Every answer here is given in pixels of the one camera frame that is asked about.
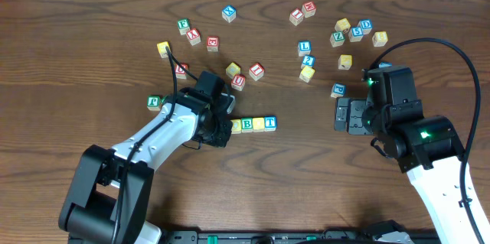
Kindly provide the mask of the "blue T block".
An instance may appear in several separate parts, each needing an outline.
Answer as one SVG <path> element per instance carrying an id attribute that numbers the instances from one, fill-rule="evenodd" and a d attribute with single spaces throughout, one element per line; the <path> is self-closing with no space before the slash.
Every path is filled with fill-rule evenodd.
<path id="1" fill-rule="evenodd" d="M 277 129 L 277 121 L 275 116 L 265 116 L 264 117 L 264 130 L 266 132 L 276 131 Z"/>

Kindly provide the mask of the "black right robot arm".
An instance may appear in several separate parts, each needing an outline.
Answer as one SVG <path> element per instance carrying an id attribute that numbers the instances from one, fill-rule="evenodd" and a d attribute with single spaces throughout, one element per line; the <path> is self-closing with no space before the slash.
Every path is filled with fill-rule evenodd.
<path id="1" fill-rule="evenodd" d="M 489 241 L 489 221 L 469 167 L 463 163 L 465 149 L 446 117 L 424 117 L 419 100 L 376 109 L 366 99 L 338 97 L 334 128 L 372 136 L 372 147 L 397 161 L 427 208 L 442 243 Z"/>

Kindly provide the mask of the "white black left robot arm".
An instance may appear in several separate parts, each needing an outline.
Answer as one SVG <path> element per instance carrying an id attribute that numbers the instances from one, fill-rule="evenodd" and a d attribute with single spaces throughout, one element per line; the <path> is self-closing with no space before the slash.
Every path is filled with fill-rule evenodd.
<path id="1" fill-rule="evenodd" d="M 187 88 L 148 103 L 158 115 L 137 133 L 82 154 L 58 220 L 70 243 L 160 242 L 146 219 L 155 172 L 185 142 L 223 148 L 230 139 L 232 95 Z"/>

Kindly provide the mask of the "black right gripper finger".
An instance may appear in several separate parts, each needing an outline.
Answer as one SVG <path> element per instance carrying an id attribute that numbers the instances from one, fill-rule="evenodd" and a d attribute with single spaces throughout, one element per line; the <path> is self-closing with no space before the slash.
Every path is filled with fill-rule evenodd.
<path id="1" fill-rule="evenodd" d="M 348 107 L 339 106 L 335 109 L 334 130 L 338 132 L 346 132 L 348 128 Z"/>
<path id="2" fill-rule="evenodd" d="M 336 99 L 335 120 L 337 122 L 346 122 L 349 117 L 350 98 L 338 97 Z"/>

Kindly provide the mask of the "yellow O block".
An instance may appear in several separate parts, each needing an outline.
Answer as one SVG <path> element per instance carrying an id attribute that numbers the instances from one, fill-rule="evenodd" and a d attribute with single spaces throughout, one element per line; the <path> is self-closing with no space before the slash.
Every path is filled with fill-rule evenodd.
<path id="1" fill-rule="evenodd" d="M 240 134 L 242 132 L 242 121 L 241 119 L 232 119 L 233 125 L 231 129 L 232 134 Z"/>

